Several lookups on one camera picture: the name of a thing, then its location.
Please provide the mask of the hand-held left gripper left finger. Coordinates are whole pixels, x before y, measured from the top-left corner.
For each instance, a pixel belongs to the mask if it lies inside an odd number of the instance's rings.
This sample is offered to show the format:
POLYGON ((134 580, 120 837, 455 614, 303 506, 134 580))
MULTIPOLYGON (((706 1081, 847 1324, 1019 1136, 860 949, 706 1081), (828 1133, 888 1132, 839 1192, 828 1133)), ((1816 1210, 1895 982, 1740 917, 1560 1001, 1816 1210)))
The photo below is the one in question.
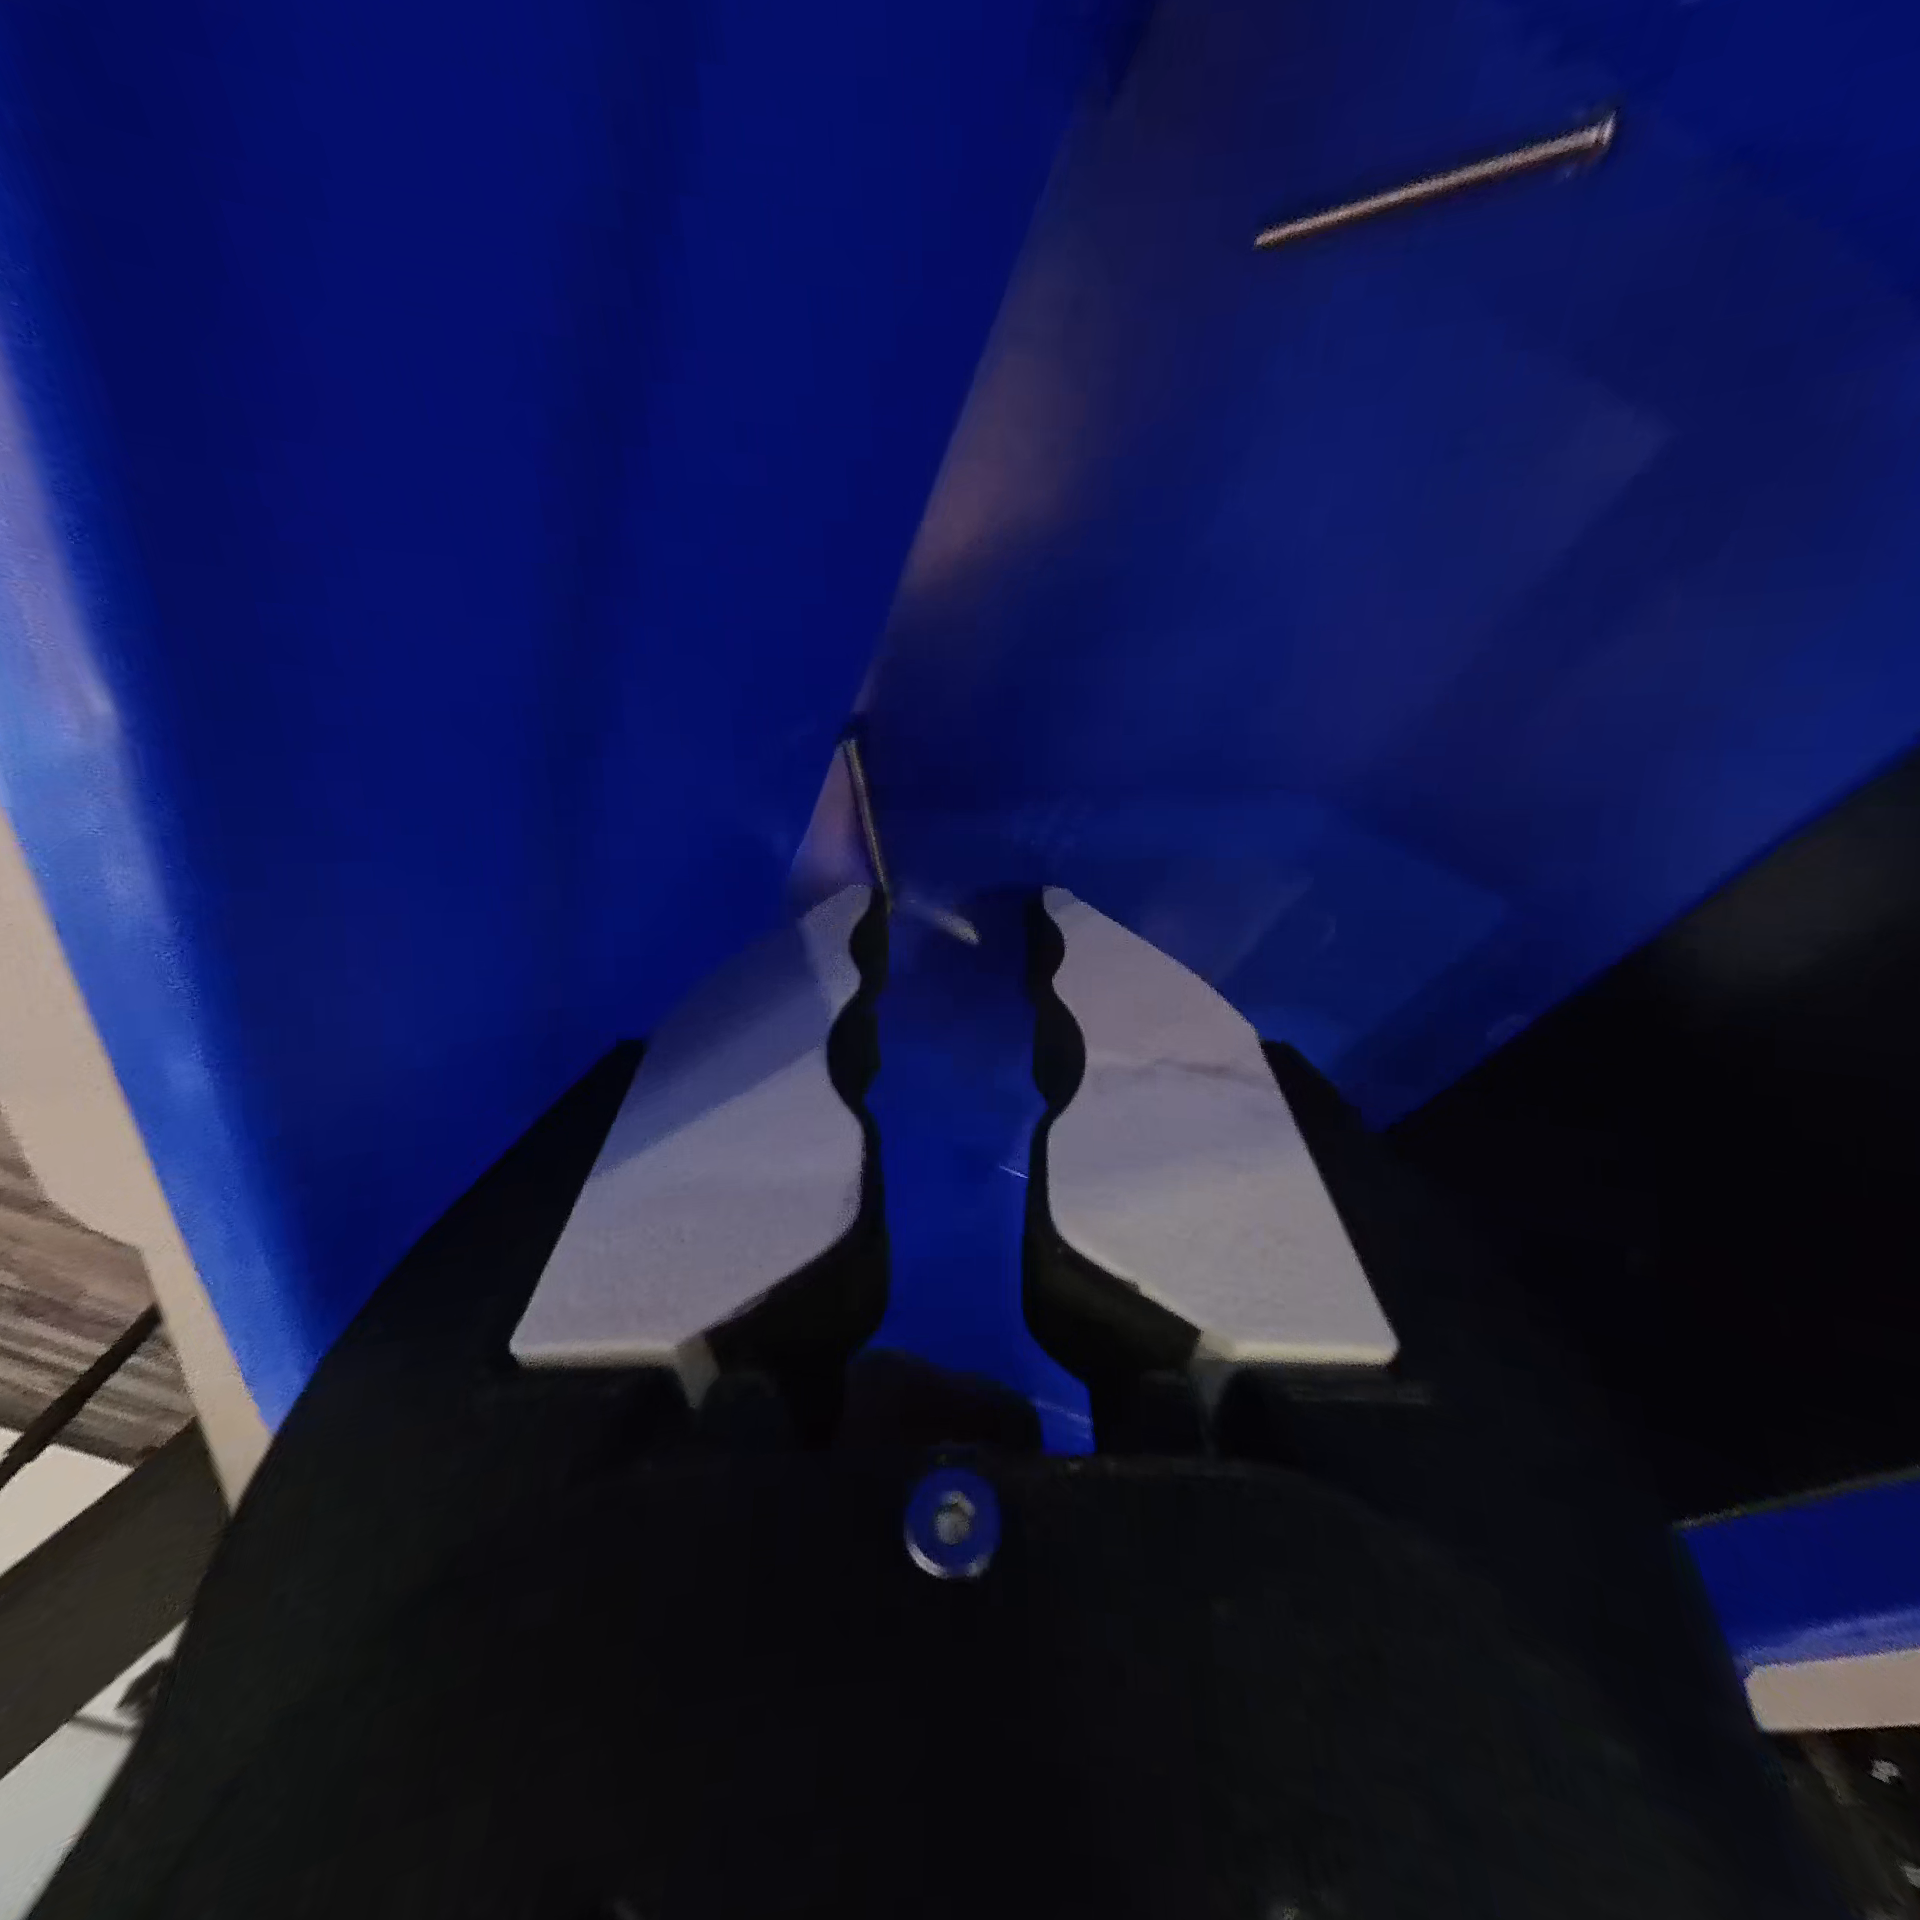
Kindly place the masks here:
POLYGON ((646 1043, 513 1333, 538 1371, 738 1376, 839 1427, 888 1306, 866 1092, 888 917, 856 882, 712 971, 646 1043))

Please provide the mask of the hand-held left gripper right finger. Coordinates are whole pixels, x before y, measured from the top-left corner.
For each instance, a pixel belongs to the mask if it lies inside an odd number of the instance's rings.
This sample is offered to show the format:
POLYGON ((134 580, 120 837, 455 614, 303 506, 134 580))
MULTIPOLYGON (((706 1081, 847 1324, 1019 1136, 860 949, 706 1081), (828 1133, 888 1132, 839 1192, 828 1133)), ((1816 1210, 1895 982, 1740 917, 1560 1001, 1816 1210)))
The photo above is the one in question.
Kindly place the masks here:
POLYGON ((1026 939, 1024 1322, 1092 1432, 1198 1436, 1242 1374, 1391 1379, 1401 1339, 1249 1018, 1062 885, 1026 939))

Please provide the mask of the long steel bolt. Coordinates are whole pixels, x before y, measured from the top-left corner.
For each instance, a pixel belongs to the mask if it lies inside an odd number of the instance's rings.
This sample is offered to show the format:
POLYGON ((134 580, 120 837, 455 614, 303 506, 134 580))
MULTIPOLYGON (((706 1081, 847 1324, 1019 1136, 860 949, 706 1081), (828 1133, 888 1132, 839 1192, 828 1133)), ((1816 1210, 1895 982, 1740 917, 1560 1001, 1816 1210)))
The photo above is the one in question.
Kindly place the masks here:
POLYGON ((1571 131, 1532 140, 1519 148, 1463 160, 1403 182, 1382 186, 1358 196, 1287 216, 1284 219, 1264 225, 1255 234, 1250 249, 1258 254, 1274 254, 1306 244, 1322 236, 1398 218, 1406 210, 1457 202, 1527 176, 1554 174, 1599 163, 1614 148, 1619 125, 1620 112, 1619 107, 1611 107, 1571 131))
POLYGON ((860 720, 851 720, 843 726, 838 740, 838 756, 847 773, 851 808, 856 816, 856 835, 871 878, 871 888, 876 891, 876 898, 881 901, 882 913, 892 917, 896 909, 896 888, 892 864, 888 859, 881 837, 881 820, 873 802, 873 781, 865 755, 865 726, 860 720))

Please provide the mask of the blue plastic bin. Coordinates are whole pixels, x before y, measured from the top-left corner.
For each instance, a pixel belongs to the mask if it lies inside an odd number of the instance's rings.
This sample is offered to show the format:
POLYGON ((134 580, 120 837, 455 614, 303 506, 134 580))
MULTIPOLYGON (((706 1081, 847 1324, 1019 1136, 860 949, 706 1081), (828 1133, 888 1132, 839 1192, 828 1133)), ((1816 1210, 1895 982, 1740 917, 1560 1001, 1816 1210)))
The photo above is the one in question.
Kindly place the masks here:
MULTIPOLYGON (((4 4, 4 813, 268 1421, 851 720, 907 1274, 977 898, 1447 1091, 1916 752, 1916 4, 4 4)), ((1692 1533, 1916 1653, 1916 1470, 1692 1533)))

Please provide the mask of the black table frame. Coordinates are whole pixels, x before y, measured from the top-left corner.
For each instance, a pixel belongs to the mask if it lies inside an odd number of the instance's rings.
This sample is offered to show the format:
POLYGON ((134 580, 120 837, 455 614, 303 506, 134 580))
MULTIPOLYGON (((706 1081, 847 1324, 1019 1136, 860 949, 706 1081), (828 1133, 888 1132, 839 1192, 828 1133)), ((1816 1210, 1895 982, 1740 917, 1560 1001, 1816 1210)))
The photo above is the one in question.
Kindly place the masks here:
POLYGON ((3 1574, 3 1772, 178 1627, 230 1501, 196 1419, 3 1574))

